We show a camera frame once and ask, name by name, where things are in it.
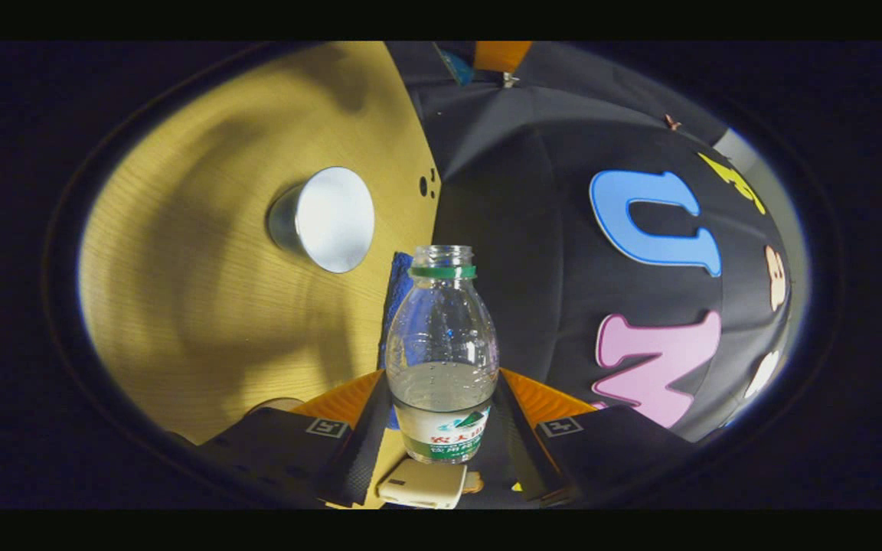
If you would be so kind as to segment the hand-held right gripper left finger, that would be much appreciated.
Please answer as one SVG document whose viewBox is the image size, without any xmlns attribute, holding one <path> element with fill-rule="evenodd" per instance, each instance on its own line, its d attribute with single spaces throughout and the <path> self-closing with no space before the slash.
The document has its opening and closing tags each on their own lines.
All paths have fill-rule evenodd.
<svg viewBox="0 0 882 551">
<path fill-rule="evenodd" d="M 364 504 L 390 411 L 385 372 L 290 411 L 260 407 L 200 446 L 242 488 L 281 508 Z"/>
</svg>

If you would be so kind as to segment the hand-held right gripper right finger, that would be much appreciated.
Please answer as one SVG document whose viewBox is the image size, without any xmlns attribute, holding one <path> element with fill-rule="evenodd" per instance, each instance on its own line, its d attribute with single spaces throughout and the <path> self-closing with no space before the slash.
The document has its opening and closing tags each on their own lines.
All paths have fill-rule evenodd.
<svg viewBox="0 0 882 551">
<path fill-rule="evenodd" d="M 622 504 L 673 473 L 691 443 L 629 406 L 596 409 L 501 369 L 494 414 L 525 500 Z"/>
</svg>

